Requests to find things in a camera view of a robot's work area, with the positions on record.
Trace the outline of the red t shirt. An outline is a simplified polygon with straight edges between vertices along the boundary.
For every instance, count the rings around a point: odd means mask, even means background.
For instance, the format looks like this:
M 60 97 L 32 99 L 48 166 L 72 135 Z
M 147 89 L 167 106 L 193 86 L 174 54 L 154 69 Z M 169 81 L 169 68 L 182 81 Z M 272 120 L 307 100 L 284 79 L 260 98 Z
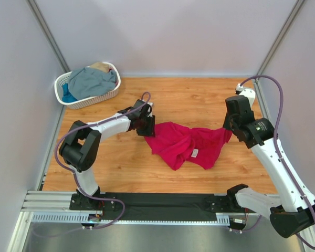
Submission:
M 155 125 L 155 136 L 146 136 L 145 141 L 152 153 L 160 156 L 175 171 L 186 161 L 209 170 L 231 136 L 232 132 L 224 128 L 188 128 L 164 122 Z

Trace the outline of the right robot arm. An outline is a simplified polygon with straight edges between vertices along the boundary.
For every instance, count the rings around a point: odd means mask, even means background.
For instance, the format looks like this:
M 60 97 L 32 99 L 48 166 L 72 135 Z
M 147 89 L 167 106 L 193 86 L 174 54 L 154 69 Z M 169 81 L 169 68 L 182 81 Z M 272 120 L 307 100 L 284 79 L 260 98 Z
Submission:
M 224 125 L 261 162 L 279 195 L 278 199 L 271 198 L 239 184 L 227 191 L 233 203 L 269 219 L 284 238 L 314 225 L 315 196 L 292 167 L 271 122 L 255 119 L 249 99 L 243 95 L 229 97 L 225 104 Z

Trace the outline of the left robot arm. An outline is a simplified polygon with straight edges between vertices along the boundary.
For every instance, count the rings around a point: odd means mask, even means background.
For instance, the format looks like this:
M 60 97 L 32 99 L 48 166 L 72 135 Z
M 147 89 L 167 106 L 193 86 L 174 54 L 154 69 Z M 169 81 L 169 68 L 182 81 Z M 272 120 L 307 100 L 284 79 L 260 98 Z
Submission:
M 71 197 L 70 210 L 101 210 L 101 198 L 92 166 L 99 144 L 114 135 L 135 130 L 143 137 L 155 136 L 153 103 L 138 99 L 131 107 L 115 115 L 92 123 L 75 121 L 69 132 L 56 145 L 55 159 L 63 168 L 71 171 L 77 184 Z

